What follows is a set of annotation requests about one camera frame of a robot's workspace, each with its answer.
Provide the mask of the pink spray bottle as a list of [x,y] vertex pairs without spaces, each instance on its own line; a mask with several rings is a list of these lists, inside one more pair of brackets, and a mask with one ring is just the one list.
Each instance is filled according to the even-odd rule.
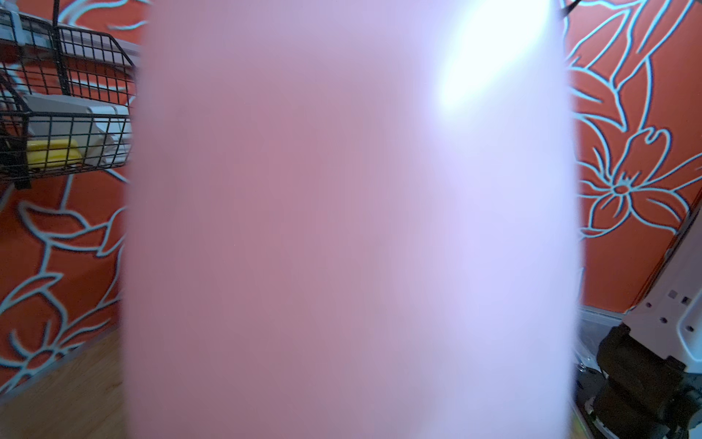
[[133,438],[564,438],[581,215],[556,1],[157,1]]

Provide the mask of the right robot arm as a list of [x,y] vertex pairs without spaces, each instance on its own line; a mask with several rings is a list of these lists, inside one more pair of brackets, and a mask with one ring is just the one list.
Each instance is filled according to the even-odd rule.
[[701,427],[701,212],[645,298],[599,345],[576,401],[595,438],[689,438]]

